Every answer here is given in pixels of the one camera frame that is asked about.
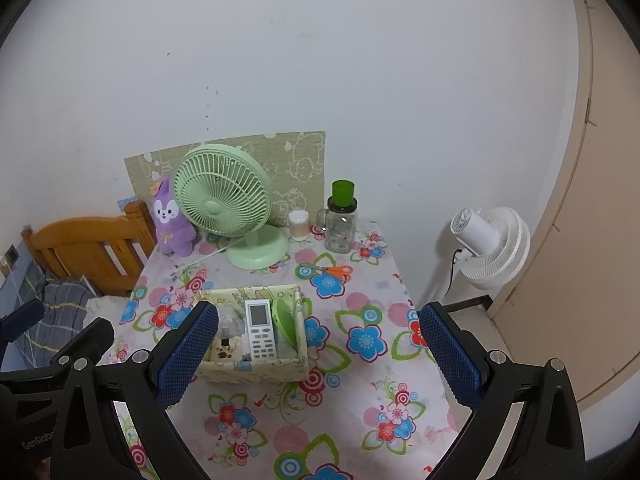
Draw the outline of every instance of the black power cord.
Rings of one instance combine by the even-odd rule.
[[[462,249],[458,248],[456,249],[456,251],[453,253],[453,256],[451,257],[451,272],[449,273],[449,286],[447,287],[447,291],[444,293],[445,296],[449,293],[451,289],[451,284],[453,283],[453,267],[456,264],[456,254],[461,252],[462,252]]]

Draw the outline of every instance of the wooden bed headboard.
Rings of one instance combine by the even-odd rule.
[[[33,259],[57,277],[78,279],[84,274],[103,294],[129,296],[143,269],[132,243],[138,242],[149,257],[156,246],[156,229],[144,202],[129,203],[124,212],[116,218],[62,220],[37,233],[25,229],[22,238]]]

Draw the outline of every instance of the blue gripper pad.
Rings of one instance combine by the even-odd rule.
[[[156,402],[162,409],[180,401],[217,331],[218,311],[208,306],[160,368]]]
[[[463,406],[476,409],[482,400],[480,373],[429,304],[420,311],[420,333],[456,400]]]

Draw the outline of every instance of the green desk fan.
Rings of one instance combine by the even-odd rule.
[[[264,269],[279,262],[289,241],[266,225],[271,213],[271,181],[247,153],[223,144],[190,150],[174,173],[174,197],[197,227],[228,238],[244,237],[226,250],[241,269]]]

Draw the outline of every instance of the white wall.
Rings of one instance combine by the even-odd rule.
[[[640,421],[640,372],[580,414],[587,460],[622,444]]]
[[[575,28],[572,0],[33,0],[0,50],[0,248],[25,223],[117,214],[126,156],[325,130],[327,189],[356,181],[425,298],[459,208],[537,225]]]

